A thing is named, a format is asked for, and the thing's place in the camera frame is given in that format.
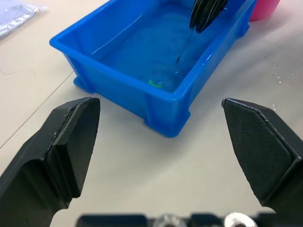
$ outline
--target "pink container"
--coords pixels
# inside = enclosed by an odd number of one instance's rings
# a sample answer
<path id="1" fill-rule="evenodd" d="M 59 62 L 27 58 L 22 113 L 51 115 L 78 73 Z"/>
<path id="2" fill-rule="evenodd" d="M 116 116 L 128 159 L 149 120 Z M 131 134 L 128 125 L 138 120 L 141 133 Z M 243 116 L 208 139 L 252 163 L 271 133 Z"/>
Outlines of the pink container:
<path id="1" fill-rule="evenodd" d="M 258 0 L 250 20 L 263 20 L 274 13 L 280 0 Z"/>

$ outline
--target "white table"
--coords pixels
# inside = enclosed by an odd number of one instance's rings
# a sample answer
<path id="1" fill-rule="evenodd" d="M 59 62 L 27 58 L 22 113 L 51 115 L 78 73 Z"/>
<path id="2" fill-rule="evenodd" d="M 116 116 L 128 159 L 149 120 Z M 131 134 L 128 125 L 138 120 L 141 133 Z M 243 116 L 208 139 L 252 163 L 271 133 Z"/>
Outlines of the white table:
<path id="1" fill-rule="evenodd" d="M 31 0 L 49 6 L 0 41 L 0 174 L 52 109 L 88 96 L 49 39 L 104 0 Z M 180 135 L 167 139 L 143 120 L 101 99 L 97 140 L 82 196 L 52 227 L 72 227 L 83 213 L 172 212 L 248 215 L 262 208 L 233 153 L 223 97 L 271 107 L 303 138 L 303 13 L 282 0 L 266 21 L 251 24 L 192 104 Z"/>

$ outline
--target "blue plastic bin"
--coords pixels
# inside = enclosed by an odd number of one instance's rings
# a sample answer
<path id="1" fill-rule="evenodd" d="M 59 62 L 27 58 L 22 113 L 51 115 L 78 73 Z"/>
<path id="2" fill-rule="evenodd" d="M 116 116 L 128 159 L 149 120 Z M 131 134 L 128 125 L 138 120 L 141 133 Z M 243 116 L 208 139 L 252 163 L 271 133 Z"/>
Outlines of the blue plastic bin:
<path id="1" fill-rule="evenodd" d="M 50 45 L 65 54 L 77 74 L 77 86 L 99 93 L 142 117 L 154 130 L 175 137 L 203 85 L 247 32 L 256 2 L 229 0 L 204 32 L 194 33 L 197 45 L 182 56 L 181 76 L 171 75 L 176 70 L 173 61 L 191 32 L 194 0 L 111 0 L 56 35 Z"/>

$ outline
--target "green item in water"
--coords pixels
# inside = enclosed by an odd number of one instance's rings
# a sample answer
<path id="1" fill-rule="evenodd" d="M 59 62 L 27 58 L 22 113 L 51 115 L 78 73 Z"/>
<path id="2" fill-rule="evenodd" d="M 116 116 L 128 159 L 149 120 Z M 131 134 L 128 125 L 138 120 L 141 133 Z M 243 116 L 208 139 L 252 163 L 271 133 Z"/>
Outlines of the green item in water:
<path id="1" fill-rule="evenodd" d="M 153 87 L 156 87 L 156 88 L 162 88 L 163 84 L 155 84 L 154 82 L 152 82 L 151 80 L 148 81 L 148 84 L 149 85 L 152 85 Z"/>

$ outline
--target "plastic bag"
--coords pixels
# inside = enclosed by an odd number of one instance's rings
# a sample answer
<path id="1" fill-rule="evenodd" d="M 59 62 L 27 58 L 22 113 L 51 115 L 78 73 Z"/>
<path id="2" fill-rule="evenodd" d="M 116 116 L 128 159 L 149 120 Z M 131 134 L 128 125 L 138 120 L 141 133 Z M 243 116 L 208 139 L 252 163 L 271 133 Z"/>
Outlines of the plastic bag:
<path id="1" fill-rule="evenodd" d="M 0 38 L 7 35 L 46 7 L 18 0 L 0 0 Z"/>

